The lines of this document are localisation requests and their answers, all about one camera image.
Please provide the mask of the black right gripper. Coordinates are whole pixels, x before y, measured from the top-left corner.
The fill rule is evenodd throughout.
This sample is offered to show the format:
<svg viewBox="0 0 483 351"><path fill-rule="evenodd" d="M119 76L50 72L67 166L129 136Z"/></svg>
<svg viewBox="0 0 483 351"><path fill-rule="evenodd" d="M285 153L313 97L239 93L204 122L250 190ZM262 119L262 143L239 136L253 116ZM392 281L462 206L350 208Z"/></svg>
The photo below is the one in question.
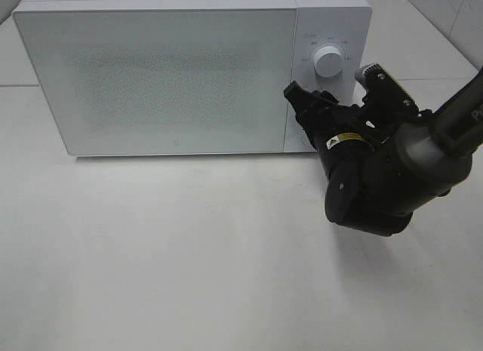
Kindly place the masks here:
<svg viewBox="0 0 483 351"><path fill-rule="evenodd" d="M338 105L328 91L307 91L296 81L284 90L295 119L321 156L325 169L364 158L379 149L404 123L422 119L412 97L378 63L355 72L365 89L363 106Z"/></svg>

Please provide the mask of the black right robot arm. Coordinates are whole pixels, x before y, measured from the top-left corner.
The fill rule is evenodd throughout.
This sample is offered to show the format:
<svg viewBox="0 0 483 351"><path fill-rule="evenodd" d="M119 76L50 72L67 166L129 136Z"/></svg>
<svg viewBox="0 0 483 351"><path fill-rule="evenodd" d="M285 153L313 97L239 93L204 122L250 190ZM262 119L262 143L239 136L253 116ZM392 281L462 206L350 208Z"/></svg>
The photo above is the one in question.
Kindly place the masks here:
<svg viewBox="0 0 483 351"><path fill-rule="evenodd" d="M482 143L482 77L436 111L419 109L377 63L355 79L365 90L362 105L344 106L296 82L284 96L324 168L327 219L388 237L469 176Z"/></svg>

